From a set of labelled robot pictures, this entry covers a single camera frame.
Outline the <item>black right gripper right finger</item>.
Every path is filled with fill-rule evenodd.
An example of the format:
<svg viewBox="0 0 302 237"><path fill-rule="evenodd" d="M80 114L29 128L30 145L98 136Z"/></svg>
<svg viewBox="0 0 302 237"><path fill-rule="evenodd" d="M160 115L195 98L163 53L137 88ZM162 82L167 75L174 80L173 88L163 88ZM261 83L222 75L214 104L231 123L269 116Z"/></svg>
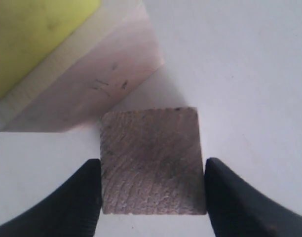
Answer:
<svg viewBox="0 0 302 237"><path fill-rule="evenodd" d="M206 207L217 237L302 237L302 216L269 199L218 158L205 164Z"/></svg>

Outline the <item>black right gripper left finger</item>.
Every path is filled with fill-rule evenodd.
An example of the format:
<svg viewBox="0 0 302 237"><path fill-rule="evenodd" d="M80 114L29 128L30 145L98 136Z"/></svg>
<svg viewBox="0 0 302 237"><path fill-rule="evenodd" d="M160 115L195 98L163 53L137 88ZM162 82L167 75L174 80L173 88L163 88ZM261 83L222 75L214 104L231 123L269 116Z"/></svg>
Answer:
<svg viewBox="0 0 302 237"><path fill-rule="evenodd" d="M89 159L48 197L0 225L0 237L92 237L101 207L101 162Z"/></svg>

